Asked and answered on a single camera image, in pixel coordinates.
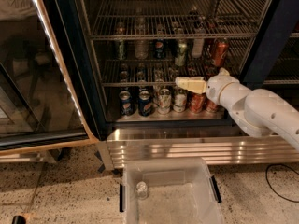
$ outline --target floor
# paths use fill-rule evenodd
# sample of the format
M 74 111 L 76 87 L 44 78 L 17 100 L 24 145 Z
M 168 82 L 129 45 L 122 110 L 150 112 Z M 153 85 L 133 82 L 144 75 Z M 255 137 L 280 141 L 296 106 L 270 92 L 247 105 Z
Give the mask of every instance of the floor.
M 95 146 L 69 150 L 57 164 L 0 164 L 0 223 L 122 223 L 121 175 L 98 172 Z M 299 170 L 299 163 L 289 163 Z M 267 165 L 209 166 L 218 182 L 226 223 L 298 223 L 299 203 L 278 197 L 265 180 Z M 281 195 L 299 200 L 299 175 L 284 167 L 268 173 Z

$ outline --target open refrigerator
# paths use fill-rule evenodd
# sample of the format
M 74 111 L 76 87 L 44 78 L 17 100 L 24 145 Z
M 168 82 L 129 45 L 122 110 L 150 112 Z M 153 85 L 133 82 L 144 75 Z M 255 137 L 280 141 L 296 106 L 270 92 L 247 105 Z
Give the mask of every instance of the open refrigerator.
M 291 57 L 283 51 L 289 45 L 294 50 L 290 67 L 298 59 L 298 32 L 293 30 L 298 20 L 296 0 L 33 1 L 40 16 L 49 17 L 42 22 L 52 28 L 63 58 L 73 61 L 63 74 L 76 74 L 67 82 L 79 95 L 78 106 L 105 168 L 123 168 L 133 160 L 198 156 L 208 164 L 298 161 L 297 152 L 279 136 L 248 137 L 221 107 L 208 112 L 204 105 L 201 112 L 194 113 L 188 107 L 176 112 L 171 105 L 166 114 L 159 113 L 157 106 L 148 116 L 138 112 L 138 91 L 144 87 L 154 98 L 157 87 L 174 91 L 176 76 L 208 80 L 217 75 L 219 67 L 212 63 L 212 50 L 215 40 L 222 38 L 229 40 L 222 66 L 249 88 L 266 87 L 282 97 L 289 86 L 298 88 L 296 78 L 288 81 L 293 72 L 279 70 L 289 67 L 279 65 Z M 142 32 L 136 29 L 140 18 Z M 200 24 L 200 31 L 195 24 Z M 159 26 L 163 27 L 161 33 L 157 32 Z M 154 46 L 158 40 L 165 46 L 162 59 L 157 58 Z M 187 48 L 182 66 L 176 65 L 179 41 Z M 196 41 L 201 41 L 202 47 L 201 55 L 194 58 Z M 125 46 L 124 56 L 120 42 Z M 137 59 L 136 44 L 141 42 L 147 44 L 147 56 Z M 139 66 L 144 69 L 143 79 L 138 78 Z M 125 81 L 121 80 L 122 67 L 128 69 Z M 155 76 L 157 67 L 161 79 Z M 121 114 L 122 91 L 131 93 L 129 116 Z M 287 93 L 296 105 L 295 92 Z

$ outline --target refrigerator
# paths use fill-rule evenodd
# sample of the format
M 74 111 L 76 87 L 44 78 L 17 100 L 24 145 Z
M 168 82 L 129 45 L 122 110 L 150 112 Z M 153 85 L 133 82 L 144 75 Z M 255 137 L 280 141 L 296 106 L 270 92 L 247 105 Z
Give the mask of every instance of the refrigerator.
M 297 106 L 297 0 L 32 1 L 85 140 L 96 143 L 106 169 L 177 157 L 298 161 L 281 137 L 245 135 L 205 96 L 180 91 L 185 106 L 178 108 L 175 83 L 208 80 L 224 67 L 250 89 L 266 88 Z

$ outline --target refrigerator door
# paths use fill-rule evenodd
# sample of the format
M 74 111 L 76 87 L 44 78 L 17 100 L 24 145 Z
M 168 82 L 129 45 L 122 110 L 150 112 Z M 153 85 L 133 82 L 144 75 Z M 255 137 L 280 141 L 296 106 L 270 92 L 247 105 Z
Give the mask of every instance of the refrigerator door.
M 66 68 L 71 56 L 57 42 L 47 1 L 0 1 L 1 155 L 97 141 L 82 116 Z

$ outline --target black object on floor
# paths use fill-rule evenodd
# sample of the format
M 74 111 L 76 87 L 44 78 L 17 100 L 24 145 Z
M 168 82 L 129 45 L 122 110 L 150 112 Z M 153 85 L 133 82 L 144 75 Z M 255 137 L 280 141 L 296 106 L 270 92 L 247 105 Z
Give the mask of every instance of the black object on floor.
M 12 224 L 26 224 L 26 220 L 23 216 L 15 216 L 12 219 Z

